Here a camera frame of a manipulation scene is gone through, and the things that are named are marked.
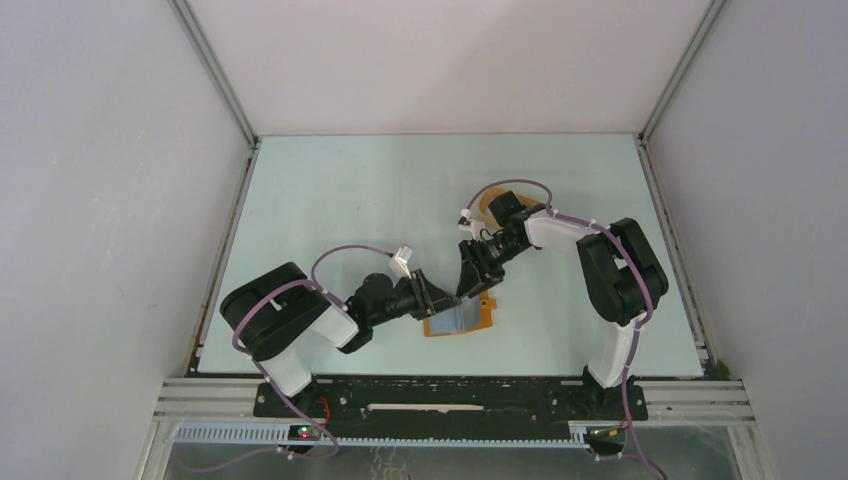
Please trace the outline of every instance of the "table surface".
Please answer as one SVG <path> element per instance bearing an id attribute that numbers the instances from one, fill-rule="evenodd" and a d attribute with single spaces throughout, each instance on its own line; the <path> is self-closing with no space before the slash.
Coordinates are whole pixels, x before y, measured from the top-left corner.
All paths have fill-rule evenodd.
<path id="1" fill-rule="evenodd" d="M 701 365 L 656 211 L 630 135 L 405 135 L 266 137 L 227 260 L 198 371 L 254 373 L 235 351 L 218 312 L 227 293 L 294 261 L 312 262 L 338 245 L 414 249 L 412 268 L 453 291 L 459 276 L 459 211 L 482 186 L 506 178 L 547 184 L 563 213 L 599 223 L 639 221 L 669 276 L 634 361 L 643 376 L 700 376 Z M 514 190 L 544 199 L 529 185 Z M 344 355 L 307 333 L 299 350 L 314 373 L 388 375 L 579 375 L 602 321 L 589 302 L 576 255 L 530 250 L 505 265 L 494 326 L 427 338 L 402 317 Z M 348 250 L 328 257 L 318 280 L 341 298 L 387 259 Z"/>

